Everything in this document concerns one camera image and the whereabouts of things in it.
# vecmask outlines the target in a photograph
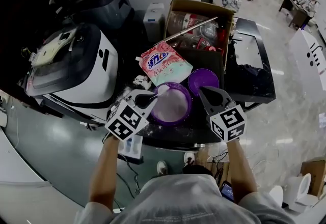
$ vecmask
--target purple container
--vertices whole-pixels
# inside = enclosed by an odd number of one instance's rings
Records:
[[[199,87],[220,87],[218,77],[210,70],[200,68],[190,74],[188,78],[189,89],[195,96],[199,96]]]
[[[182,86],[182,85],[179,84],[179,83],[174,83],[174,82],[167,82],[167,83],[162,83],[162,84],[160,84],[159,86],[157,86],[157,87],[154,89],[154,93],[155,93],[155,94],[157,94],[158,88],[159,88],[160,86],[162,86],[162,85],[167,85],[167,86],[169,86],[170,89],[169,89],[168,91],[175,89],[175,90],[179,90],[180,92],[182,92],[182,93],[185,95],[186,100],[187,100],[187,102],[188,102],[188,108],[187,108],[187,110],[186,110],[184,116],[183,116],[182,118],[180,118],[179,120],[174,121],[174,122],[166,122],[166,121],[162,121],[161,119],[159,119],[159,118],[155,115],[155,111],[154,111],[154,110],[155,110],[155,107],[154,107],[154,109],[152,110],[151,115],[152,115],[152,117],[155,119],[155,121],[157,121],[159,124],[164,125],[164,126],[174,126],[174,125],[180,124],[180,123],[182,123],[182,122],[183,122],[183,121],[184,121],[184,120],[189,116],[189,114],[190,114],[190,111],[191,111],[191,109],[192,109],[192,97],[191,97],[189,91],[187,90],[187,88],[185,88],[184,86]]]

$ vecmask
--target blue logo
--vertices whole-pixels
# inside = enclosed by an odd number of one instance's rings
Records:
[[[153,56],[150,57],[147,62],[148,69],[152,69],[155,65],[160,63],[162,60],[166,59],[168,55],[169,52],[155,53]]]

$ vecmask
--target forearm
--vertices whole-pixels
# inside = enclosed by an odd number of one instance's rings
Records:
[[[119,140],[109,137],[104,142],[90,183],[89,201],[113,209],[117,186],[117,159]]]
[[[239,203],[247,194],[256,192],[257,186],[239,140],[228,142],[227,146],[233,195],[235,202]]]

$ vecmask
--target shoe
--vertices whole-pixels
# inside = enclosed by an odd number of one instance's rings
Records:
[[[165,161],[159,161],[156,166],[157,174],[160,176],[168,175],[168,165]]]
[[[194,165],[194,163],[195,163],[195,154],[193,152],[184,153],[183,161],[184,161],[184,166]]]

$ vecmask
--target green floor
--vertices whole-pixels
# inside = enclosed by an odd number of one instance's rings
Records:
[[[102,148],[102,138],[107,133],[106,129],[101,127],[96,131],[89,131],[72,118],[60,119],[43,115],[22,106],[17,100],[12,101],[12,98],[4,107],[8,114],[5,133],[13,145],[17,144],[18,119],[18,152],[57,190],[85,206],[88,201],[90,177]],[[140,187],[157,175],[156,164],[159,160],[167,162],[169,173],[182,171],[182,152],[143,145],[142,156],[143,164],[131,164],[139,173]],[[122,160],[118,160],[118,173],[126,179],[134,192],[136,189],[134,173]],[[120,179],[116,200],[121,207],[127,206],[132,201],[126,185]]]

